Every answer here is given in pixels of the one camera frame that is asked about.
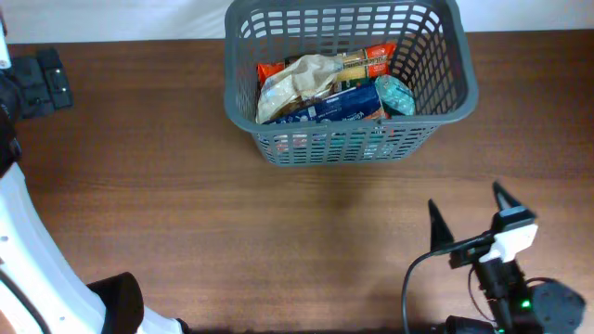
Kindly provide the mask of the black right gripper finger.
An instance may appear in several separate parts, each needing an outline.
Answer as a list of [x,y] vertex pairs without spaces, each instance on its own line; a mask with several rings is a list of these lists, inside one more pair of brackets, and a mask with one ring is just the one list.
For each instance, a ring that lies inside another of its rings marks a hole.
[[492,189],[497,207],[500,211],[522,206],[521,202],[513,197],[498,181],[493,183]]
[[441,251],[453,244],[455,240],[446,221],[432,199],[428,201],[428,209],[431,225],[431,252]]

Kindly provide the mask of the teal wet wipes packet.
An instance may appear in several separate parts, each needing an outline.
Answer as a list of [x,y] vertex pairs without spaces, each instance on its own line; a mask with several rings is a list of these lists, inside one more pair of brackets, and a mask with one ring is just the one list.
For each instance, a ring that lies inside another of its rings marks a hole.
[[391,75],[382,75],[375,82],[384,109],[391,116],[415,114],[416,103],[412,91]]

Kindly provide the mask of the Kleenex tissue multipack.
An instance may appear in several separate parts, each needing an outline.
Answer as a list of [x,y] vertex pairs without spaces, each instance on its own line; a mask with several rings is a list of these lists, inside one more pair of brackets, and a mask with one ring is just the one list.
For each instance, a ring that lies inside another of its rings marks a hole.
[[265,124],[344,122],[387,118],[388,114],[383,108],[375,85],[367,83],[342,91],[309,107],[265,122]]

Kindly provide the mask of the orange spaghetti packet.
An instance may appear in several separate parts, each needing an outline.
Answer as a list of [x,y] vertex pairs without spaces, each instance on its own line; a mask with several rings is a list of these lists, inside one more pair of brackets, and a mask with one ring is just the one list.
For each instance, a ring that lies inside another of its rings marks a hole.
[[[387,74],[389,61],[395,50],[396,43],[386,43],[342,53],[344,69],[338,74],[337,81],[363,80]],[[275,63],[259,63],[256,69],[260,84],[264,84],[267,78],[285,70],[298,59],[299,57],[291,57]]]

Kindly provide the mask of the green Nescafe coffee bag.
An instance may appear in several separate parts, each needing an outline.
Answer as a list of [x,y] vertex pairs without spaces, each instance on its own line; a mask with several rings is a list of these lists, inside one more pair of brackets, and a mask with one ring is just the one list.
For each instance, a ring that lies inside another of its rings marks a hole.
[[343,91],[347,91],[354,87],[360,87],[362,85],[373,84],[375,81],[374,78],[359,78],[359,79],[352,79],[347,81],[336,82],[332,88],[332,94],[338,94]]

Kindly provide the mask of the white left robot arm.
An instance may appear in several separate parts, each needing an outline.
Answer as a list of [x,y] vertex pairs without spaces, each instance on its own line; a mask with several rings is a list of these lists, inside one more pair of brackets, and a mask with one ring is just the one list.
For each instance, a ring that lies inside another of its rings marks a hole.
[[150,310],[128,273],[85,284],[33,206],[19,167],[15,124],[73,104],[56,49],[12,58],[1,46],[1,311],[18,333],[184,334],[188,325]]

